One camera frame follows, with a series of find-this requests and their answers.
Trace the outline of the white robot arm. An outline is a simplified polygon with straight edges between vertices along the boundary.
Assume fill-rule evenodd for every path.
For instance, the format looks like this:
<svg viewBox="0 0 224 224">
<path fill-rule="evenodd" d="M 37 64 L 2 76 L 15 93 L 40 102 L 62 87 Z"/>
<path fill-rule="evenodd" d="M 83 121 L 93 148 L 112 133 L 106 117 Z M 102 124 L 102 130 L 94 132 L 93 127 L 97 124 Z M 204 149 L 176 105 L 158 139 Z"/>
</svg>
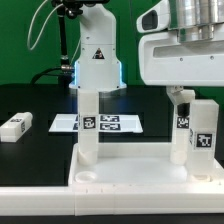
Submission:
<svg viewBox="0 0 224 224">
<path fill-rule="evenodd" d="M 75 63 L 78 88 L 111 91 L 123 84 L 116 58 L 116 19 L 108 0 L 81 0 L 81 55 Z M 224 86 L 224 0 L 160 0 L 136 21 L 140 76 L 165 86 L 188 116 L 185 86 Z"/>
</svg>

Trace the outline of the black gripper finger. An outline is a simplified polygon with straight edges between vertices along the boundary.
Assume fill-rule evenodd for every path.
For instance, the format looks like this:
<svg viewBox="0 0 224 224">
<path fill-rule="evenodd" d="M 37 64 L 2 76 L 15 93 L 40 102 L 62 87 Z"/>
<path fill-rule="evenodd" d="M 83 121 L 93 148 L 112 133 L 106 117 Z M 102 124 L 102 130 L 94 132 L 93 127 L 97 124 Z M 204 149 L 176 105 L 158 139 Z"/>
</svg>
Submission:
<svg viewBox="0 0 224 224">
<path fill-rule="evenodd" d="M 175 107 L 175 113 L 187 117 L 190 112 L 191 91 L 183 86 L 167 86 L 166 93 Z"/>
</svg>

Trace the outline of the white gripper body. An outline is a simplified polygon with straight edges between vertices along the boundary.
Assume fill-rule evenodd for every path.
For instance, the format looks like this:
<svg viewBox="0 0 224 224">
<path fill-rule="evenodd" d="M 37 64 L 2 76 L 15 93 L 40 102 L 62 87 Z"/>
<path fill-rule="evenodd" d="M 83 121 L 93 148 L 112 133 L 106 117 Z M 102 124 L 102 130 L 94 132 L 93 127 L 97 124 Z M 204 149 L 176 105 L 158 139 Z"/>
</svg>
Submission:
<svg viewBox="0 0 224 224">
<path fill-rule="evenodd" d="M 146 85 L 224 86 L 224 27 L 198 42 L 179 43 L 175 31 L 145 35 L 138 54 Z"/>
</svg>

